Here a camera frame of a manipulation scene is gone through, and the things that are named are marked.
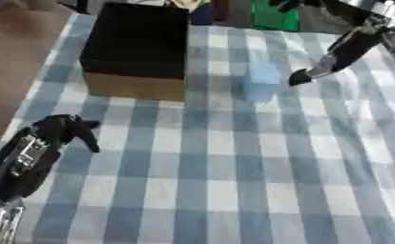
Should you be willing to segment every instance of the blue and white tablecloth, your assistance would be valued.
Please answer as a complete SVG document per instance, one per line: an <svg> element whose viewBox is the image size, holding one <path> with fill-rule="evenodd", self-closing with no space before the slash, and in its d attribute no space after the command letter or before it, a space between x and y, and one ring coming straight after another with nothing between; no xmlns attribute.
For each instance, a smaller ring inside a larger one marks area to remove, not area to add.
<svg viewBox="0 0 395 244"><path fill-rule="evenodd" d="M74 15L1 143L51 113L103 125L26 199L17 243L395 244L395 61L383 48L270 102L240 99L251 61L283 81L336 36L192 27L185 103L87 94Z"/></svg>

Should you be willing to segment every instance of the open box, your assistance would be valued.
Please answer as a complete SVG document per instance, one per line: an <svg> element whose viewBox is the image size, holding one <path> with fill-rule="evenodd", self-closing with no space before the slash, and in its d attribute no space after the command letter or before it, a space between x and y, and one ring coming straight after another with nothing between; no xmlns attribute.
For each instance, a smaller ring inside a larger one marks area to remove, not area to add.
<svg viewBox="0 0 395 244"><path fill-rule="evenodd" d="M107 3L80 56L90 94L183 100L189 12Z"/></svg>

